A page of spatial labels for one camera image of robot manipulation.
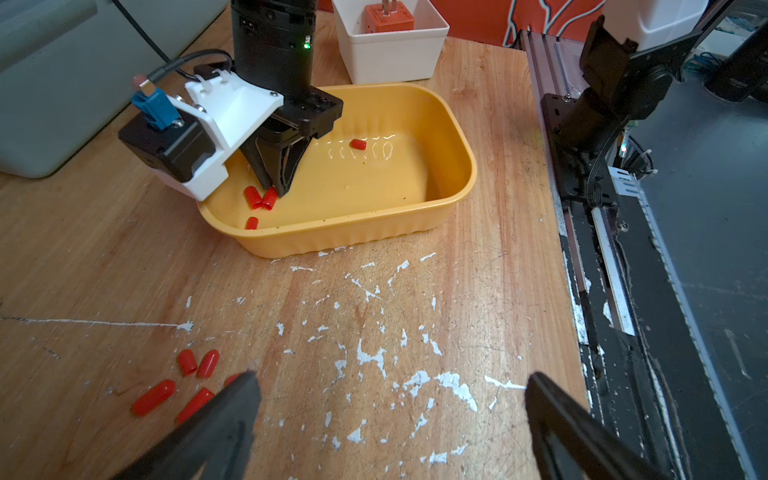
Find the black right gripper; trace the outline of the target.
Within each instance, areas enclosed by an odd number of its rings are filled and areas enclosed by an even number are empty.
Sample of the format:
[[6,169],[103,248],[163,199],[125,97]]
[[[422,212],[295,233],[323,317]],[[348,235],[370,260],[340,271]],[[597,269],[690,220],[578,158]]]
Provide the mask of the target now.
[[315,1],[233,1],[234,72],[195,87],[195,110],[216,144],[240,144],[263,119],[300,132],[292,143],[251,135],[240,147],[263,189],[279,197],[291,189],[310,138],[330,133],[343,102],[311,85],[316,28]]

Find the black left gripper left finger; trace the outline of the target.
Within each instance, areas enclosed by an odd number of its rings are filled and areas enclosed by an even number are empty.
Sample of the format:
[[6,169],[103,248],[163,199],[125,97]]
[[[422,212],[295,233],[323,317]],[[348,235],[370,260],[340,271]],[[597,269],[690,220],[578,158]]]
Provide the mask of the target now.
[[242,479],[261,402],[257,375],[246,371],[116,479]]

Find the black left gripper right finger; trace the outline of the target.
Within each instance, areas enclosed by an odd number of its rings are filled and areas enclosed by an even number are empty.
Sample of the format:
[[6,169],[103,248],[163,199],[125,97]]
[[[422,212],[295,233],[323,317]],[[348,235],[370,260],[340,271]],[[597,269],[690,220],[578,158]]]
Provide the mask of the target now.
[[542,372],[524,392],[532,451],[543,479],[666,479]]

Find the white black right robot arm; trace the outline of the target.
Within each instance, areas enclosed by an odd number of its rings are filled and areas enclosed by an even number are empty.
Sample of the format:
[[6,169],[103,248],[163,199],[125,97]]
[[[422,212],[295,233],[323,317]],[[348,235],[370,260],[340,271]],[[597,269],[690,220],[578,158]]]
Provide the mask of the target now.
[[[209,197],[227,179],[226,160],[245,148],[261,183],[285,194],[311,140],[332,130],[341,102],[310,85],[316,7],[233,3],[237,65],[187,84],[202,103],[187,122],[194,144],[183,185],[192,197]],[[653,111],[699,37],[702,10],[699,1],[622,1],[591,24],[579,59],[588,114],[564,132],[574,150],[593,152]]]

